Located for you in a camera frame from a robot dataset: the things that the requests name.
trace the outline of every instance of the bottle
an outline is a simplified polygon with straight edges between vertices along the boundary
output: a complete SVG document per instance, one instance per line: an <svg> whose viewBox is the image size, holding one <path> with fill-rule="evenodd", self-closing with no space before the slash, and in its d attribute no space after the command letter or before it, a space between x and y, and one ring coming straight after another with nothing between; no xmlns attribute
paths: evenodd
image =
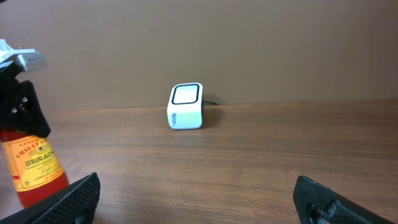
<svg viewBox="0 0 398 224"><path fill-rule="evenodd" d="M0 130L0 141L24 208L69 186L68 177L45 138Z"/></svg>

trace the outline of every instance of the wooden table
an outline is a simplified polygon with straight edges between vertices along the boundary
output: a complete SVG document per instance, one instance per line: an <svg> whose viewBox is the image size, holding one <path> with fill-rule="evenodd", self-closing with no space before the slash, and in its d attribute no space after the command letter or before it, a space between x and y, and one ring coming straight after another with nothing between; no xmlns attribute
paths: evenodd
<svg viewBox="0 0 398 224"><path fill-rule="evenodd" d="M299 223L299 175L398 222L398 101L206 106L190 131L165 108L47 119L70 181L98 173L95 223ZM0 157L5 217L21 206Z"/></svg>

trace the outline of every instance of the beige wall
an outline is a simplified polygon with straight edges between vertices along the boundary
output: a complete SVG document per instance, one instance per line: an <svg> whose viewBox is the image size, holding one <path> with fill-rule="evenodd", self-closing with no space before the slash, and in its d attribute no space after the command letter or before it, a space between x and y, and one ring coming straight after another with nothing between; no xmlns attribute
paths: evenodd
<svg viewBox="0 0 398 224"><path fill-rule="evenodd" d="M8 0L0 38L47 54L47 111L398 98L396 0Z"/></svg>

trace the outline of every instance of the yellow label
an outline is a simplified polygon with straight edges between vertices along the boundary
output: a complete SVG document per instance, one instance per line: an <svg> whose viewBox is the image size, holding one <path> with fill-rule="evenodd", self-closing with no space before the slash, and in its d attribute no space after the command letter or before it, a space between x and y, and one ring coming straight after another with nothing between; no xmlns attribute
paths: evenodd
<svg viewBox="0 0 398 224"><path fill-rule="evenodd" d="M12 181L22 192L43 186L63 174L50 143L37 136L3 142Z"/></svg>

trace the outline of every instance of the white device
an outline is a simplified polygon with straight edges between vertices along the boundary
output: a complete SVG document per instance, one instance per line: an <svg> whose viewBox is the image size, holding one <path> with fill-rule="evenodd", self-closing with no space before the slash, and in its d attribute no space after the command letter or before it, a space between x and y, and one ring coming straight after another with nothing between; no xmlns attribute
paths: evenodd
<svg viewBox="0 0 398 224"><path fill-rule="evenodd" d="M170 127L200 128L203 121L203 104L203 86L200 83L184 83L173 87L167 106Z"/></svg>

